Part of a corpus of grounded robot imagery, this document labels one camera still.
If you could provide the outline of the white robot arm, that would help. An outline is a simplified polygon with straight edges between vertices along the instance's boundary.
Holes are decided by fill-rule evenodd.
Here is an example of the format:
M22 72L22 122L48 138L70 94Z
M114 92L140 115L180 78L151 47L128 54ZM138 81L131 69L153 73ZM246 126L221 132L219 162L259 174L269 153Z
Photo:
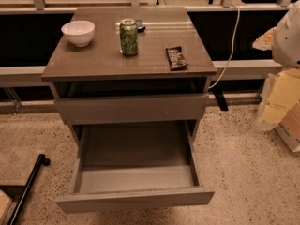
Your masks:
M278 22L257 38L252 47L272 52L273 60L282 65L277 74L269 74L262 90L257 125L262 130L275 128L300 99L300 1Z

